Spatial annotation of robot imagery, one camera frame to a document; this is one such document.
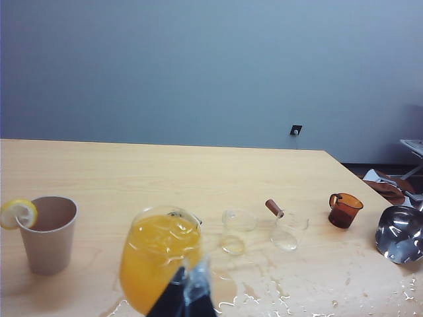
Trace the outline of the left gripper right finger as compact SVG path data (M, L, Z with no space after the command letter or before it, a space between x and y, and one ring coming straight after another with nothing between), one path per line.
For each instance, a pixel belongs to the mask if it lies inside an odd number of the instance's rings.
M201 260L188 271L184 288L184 316L216 316L211 300L209 257Z

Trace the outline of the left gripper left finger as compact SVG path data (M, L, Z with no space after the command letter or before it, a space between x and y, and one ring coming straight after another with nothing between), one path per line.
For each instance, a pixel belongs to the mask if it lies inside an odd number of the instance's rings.
M169 280L165 290L154 303L147 317L181 317L184 316L184 291L187 284L186 268L178 268Z

